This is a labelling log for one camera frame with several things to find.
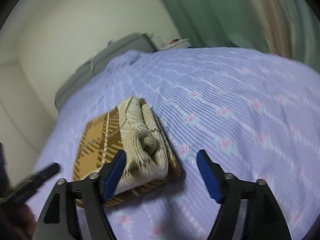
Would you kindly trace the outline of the brown plaid knit sweater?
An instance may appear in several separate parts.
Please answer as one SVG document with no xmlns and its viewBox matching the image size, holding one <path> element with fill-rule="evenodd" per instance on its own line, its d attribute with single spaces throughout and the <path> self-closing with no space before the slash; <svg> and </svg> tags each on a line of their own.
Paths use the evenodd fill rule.
<svg viewBox="0 0 320 240">
<path fill-rule="evenodd" d="M 73 165 L 73 180 L 99 172 L 119 150 L 126 153 L 126 167 L 105 207 L 133 200 L 182 174 L 162 125 L 143 98 L 124 99 L 86 124 Z"/>
</svg>

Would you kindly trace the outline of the purple floral bed sheet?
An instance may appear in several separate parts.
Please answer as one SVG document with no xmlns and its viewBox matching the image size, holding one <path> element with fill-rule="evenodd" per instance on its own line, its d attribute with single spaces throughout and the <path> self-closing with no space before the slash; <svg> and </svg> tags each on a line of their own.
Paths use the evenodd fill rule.
<svg viewBox="0 0 320 240">
<path fill-rule="evenodd" d="M 196 165 L 198 150 L 239 179 L 266 180 L 293 239 L 319 216 L 319 74 L 241 48 L 128 51 L 63 107 L 35 170 L 51 162 L 71 180 L 88 121 L 121 100 L 144 98 L 185 172 L 108 209 L 118 239 L 206 239 L 219 210 Z"/>
</svg>

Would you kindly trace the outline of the grey upholstered headboard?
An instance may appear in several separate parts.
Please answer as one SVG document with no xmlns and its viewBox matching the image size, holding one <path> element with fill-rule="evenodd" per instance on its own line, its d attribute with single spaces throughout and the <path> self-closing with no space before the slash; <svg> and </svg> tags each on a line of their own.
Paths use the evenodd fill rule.
<svg viewBox="0 0 320 240">
<path fill-rule="evenodd" d="M 157 48 L 148 35 L 138 33 L 127 35 L 107 46 L 78 67 L 71 77 L 58 89 L 54 100 L 56 110 L 60 112 L 68 99 L 77 90 L 84 87 L 93 77 L 102 72 L 112 59 L 129 50 L 154 53 L 157 51 Z"/>
</svg>

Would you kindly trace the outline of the white bedside table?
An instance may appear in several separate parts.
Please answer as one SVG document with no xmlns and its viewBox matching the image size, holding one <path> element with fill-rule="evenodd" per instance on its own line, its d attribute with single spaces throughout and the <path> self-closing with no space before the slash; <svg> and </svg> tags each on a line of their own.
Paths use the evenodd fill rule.
<svg viewBox="0 0 320 240">
<path fill-rule="evenodd" d="M 175 39 L 160 48 L 159 50 L 172 50 L 172 49 L 184 49 L 184 48 L 191 48 L 191 42 L 188 38 L 184 39 Z"/>
</svg>

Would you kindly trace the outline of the green curtain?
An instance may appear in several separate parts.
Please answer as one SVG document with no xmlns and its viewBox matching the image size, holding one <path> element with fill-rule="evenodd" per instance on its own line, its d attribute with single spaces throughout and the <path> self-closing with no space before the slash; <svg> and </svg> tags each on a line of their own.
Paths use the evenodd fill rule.
<svg viewBox="0 0 320 240">
<path fill-rule="evenodd" d="M 292 57 L 319 70 L 319 11 L 310 0 L 280 0 Z M 196 48 L 239 47 L 270 53 L 251 0 L 161 0 L 183 38 Z"/>
</svg>

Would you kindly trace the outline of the beige curtain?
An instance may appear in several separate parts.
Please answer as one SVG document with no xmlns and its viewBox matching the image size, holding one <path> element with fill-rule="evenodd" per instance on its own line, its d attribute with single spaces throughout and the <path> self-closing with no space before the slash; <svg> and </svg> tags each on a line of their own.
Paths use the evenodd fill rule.
<svg viewBox="0 0 320 240">
<path fill-rule="evenodd" d="M 290 28 L 280 0 L 251 0 L 270 53 L 292 57 Z"/>
</svg>

